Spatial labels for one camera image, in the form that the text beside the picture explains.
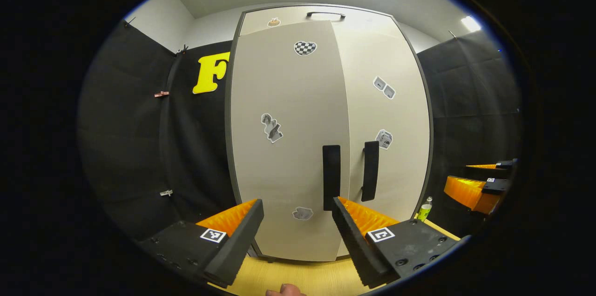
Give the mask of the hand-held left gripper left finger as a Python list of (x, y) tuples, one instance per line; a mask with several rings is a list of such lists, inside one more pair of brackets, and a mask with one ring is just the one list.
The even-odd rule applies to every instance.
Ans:
[(262, 199), (252, 199), (200, 222), (175, 222), (145, 239), (144, 250), (190, 281), (227, 288), (263, 219)]

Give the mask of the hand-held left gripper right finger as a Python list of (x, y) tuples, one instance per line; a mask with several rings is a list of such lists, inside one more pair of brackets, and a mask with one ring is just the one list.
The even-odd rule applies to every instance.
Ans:
[(332, 217), (365, 287), (404, 283), (459, 249), (459, 241), (411, 218), (389, 218), (339, 196)]

